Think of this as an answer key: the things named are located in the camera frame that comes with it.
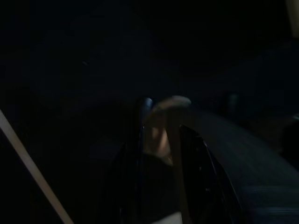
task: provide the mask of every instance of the dark background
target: dark background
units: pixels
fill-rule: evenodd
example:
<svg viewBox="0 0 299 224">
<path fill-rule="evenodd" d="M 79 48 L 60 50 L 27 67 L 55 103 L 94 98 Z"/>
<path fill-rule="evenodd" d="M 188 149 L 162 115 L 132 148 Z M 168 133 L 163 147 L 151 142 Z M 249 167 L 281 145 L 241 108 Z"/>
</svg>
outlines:
<svg viewBox="0 0 299 224">
<path fill-rule="evenodd" d="M 0 109 L 76 223 L 105 213 L 104 177 L 137 98 L 180 94 L 213 110 L 238 91 L 242 119 L 298 112 L 299 43 L 283 0 L 7 4 Z M 3 136 L 1 150 L 2 217 L 57 223 Z"/>
</svg>

